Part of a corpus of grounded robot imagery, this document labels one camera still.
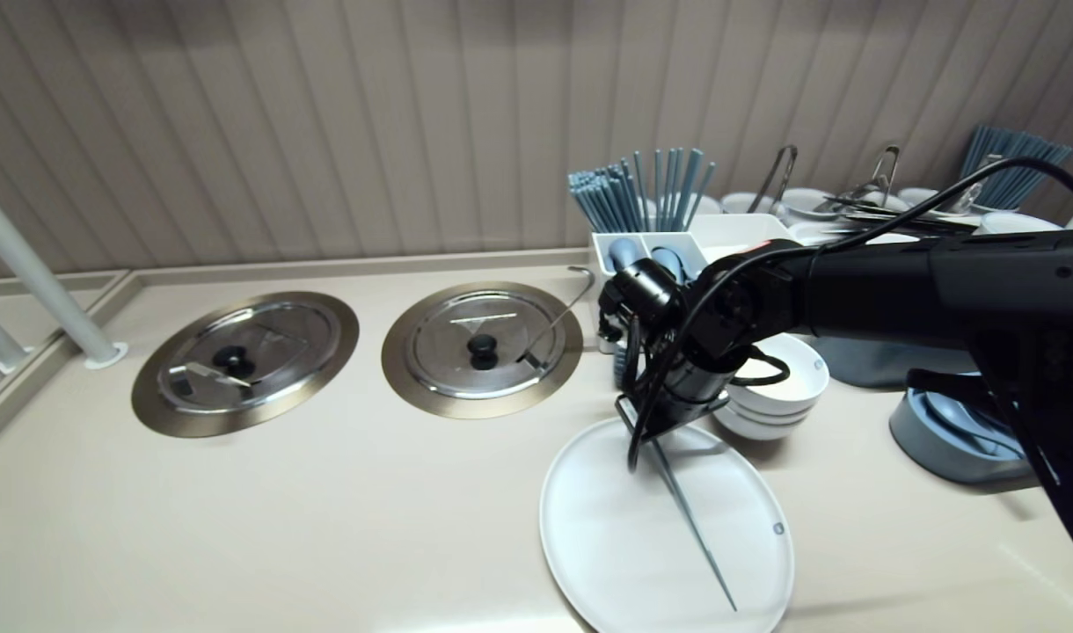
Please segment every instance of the stainless steel lid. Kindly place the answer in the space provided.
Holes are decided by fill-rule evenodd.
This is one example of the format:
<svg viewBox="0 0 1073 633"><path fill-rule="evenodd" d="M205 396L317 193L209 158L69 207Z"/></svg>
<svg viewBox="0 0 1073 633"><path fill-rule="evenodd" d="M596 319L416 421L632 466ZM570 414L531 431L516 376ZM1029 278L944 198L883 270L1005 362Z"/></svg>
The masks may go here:
<svg viewBox="0 0 1073 633"><path fill-rule="evenodd" d="M519 412L556 392L579 360L578 322L569 314L553 325L564 310L556 297L521 284L436 293L388 332L384 376L425 412L466 419ZM535 362L519 362L526 349Z"/></svg>
<svg viewBox="0 0 1073 633"><path fill-rule="evenodd" d="M219 309L153 353L134 382L134 412L166 436L254 426L336 376L357 334L352 309L317 293L264 295Z"/></svg>

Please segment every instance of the white cup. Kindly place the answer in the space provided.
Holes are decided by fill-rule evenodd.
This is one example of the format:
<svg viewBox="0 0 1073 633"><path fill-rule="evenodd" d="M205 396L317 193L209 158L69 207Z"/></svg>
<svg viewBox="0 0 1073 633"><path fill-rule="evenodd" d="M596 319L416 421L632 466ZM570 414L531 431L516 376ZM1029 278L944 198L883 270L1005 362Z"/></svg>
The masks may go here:
<svg viewBox="0 0 1073 633"><path fill-rule="evenodd" d="M1002 233L1062 232L1059 224L1041 220L1023 212L995 211L983 216L983 223L974 229L975 236L998 236Z"/></svg>

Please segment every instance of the black knob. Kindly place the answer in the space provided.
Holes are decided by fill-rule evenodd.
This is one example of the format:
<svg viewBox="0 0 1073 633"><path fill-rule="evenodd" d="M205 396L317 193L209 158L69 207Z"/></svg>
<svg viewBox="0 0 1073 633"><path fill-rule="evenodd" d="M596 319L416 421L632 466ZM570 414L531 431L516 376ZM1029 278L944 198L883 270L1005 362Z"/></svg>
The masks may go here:
<svg viewBox="0 0 1073 633"><path fill-rule="evenodd" d="M470 353L470 366L484 372L497 366L497 339L489 335L476 335L467 341L467 352Z"/></svg>
<svg viewBox="0 0 1073 633"><path fill-rule="evenodd" d="M241 344L226 344L212 355L212 365L223 368L223 372L232 378L250 377L255 372L255 364L247 359L247 348Z"/></svg>

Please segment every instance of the white plate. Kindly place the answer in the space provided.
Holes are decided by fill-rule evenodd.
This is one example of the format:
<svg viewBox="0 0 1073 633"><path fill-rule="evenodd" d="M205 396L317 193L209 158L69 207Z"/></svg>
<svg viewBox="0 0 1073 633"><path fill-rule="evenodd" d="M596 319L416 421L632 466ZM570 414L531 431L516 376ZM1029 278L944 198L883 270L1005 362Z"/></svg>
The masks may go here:
<svg viewBox="0 0 1073 633"><path fill-rule="evenodd" d="M630 474L629 444L621 421L600 422L573 438L548 470L541 544L561 592L602 633L771 631L790 602L794 549L763 477L701 429L661 438L729 582L733 612L653 469L652 450L645 445Z"/></svg>

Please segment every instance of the countertop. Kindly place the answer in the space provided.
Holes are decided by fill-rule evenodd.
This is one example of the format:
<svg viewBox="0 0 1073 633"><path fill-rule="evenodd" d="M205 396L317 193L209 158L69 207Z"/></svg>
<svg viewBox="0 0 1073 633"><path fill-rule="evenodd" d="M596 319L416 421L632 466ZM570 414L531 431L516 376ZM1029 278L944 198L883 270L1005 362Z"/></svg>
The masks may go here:
<svg viewBox="0 0 1073 633"><path fill-rule="evenodd" d="M611 357L512 416L452 421L396 396L387 327L477 280L569 300L561 265L147 285L0 436L0 631L589 630L544 563L538 504L557 452L608 419ZM139 424L134 376L209 309L279 291L355 309L333 382L275 421L178 440ZM576 308L585 335L586 305ZM782 632L1073 631L1073 547L1040 488L987 494L923 471L887 430L898 393L833 383L782 441L729 436L778 497L797 559Z"/></svg>

